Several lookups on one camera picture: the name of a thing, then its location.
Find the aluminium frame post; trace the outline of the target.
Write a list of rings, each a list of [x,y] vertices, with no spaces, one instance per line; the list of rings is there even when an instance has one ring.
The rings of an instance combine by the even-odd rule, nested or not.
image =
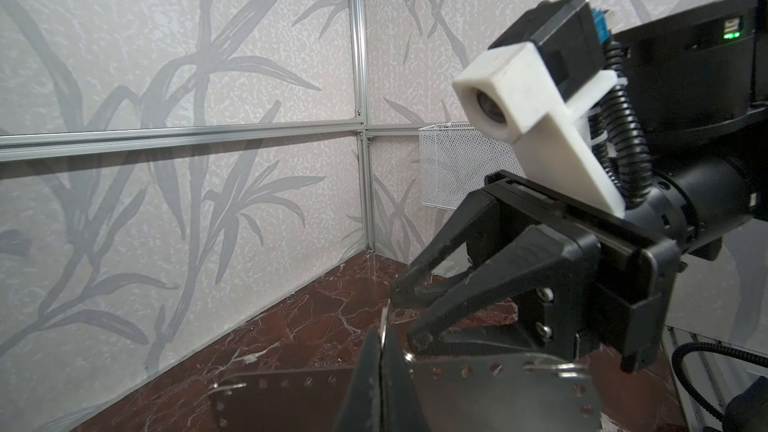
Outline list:
[[[376,250],[375,214],[370,136],[368,134],[370,117],[365,0],[348,0],[348,4],[355,90],[355,110],[356,116],[360,119],[361,123],[357,132],[357,137],[364,246],[368,251],[374,252]]]

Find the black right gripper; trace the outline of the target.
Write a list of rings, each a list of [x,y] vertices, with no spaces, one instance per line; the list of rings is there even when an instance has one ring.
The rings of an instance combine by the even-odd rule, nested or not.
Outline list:
[[[428,284],[462,245],[472,264]],[[584,356],[604,344],[634,373],[656,359],[679,262],[676,244],[661,234],[497,172],[393,282],[391,301],[432,304],[408,332],[416,355]],[[515,322],[456,328],[507,299],[518,307]]]

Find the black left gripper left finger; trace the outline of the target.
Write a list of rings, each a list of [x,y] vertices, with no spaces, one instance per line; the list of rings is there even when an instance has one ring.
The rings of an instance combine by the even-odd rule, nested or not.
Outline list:
[[[380,359],[380,335],[377,331],[371,330],[363,341],[334,426],[335,431],[373,432],[380,430]]]

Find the silver keyring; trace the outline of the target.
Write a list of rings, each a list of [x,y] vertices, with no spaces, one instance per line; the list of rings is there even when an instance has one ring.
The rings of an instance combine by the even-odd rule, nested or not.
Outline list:
[[[389,312],[390,312],[390,303],[387,303],[381,310],[379,327],[378,327],[379,348],[381,350],[383,350],[386,345],[388,324],[389,324]]]

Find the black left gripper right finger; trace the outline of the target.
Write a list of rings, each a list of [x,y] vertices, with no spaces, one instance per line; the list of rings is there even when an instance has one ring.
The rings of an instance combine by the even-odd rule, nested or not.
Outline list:
[[[380,359],[382,431],[428,431],[410,369],[397,337],[385,332]]]

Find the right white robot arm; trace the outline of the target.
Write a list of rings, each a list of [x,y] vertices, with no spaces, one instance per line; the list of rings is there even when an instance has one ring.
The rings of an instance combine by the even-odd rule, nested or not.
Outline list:
[[[393,283],[421,312],[411,351],[651,365],[683,257],[767,217],[767,0],[619,33],[588,0],[545,2],[453,88],[521,173],[489,174]]]

